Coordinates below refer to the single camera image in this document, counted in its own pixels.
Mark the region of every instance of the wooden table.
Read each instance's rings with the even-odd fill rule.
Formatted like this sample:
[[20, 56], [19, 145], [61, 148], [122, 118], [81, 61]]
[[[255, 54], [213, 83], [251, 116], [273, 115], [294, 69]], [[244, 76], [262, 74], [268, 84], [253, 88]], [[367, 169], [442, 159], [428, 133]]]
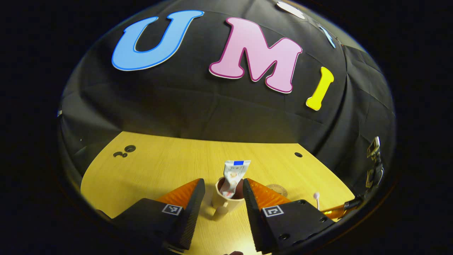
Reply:
[[[113, 157], [128, 145], [136, 150], [125, 158]], [[184, 254], [223, 255], [235, 250], [261, 254], [255, 251], [245, 204], [220, 221], [210, 220], [214, 213], [210, 199], [225, 160], [251, 160], [244, 178], [279, 184], [292, 201], [305, 199], [316, 206], [313, 194], [318, 191], [321, 210], [354, 198], [338, 177], [299, 144], [217, 142], [131, 132], [120, 133], [97, 155], [83, 176], [81, 192], [94, 208], [114, 218], [141, 198], [157, 199], [203, 178], [206, 194], [190, 250]]]

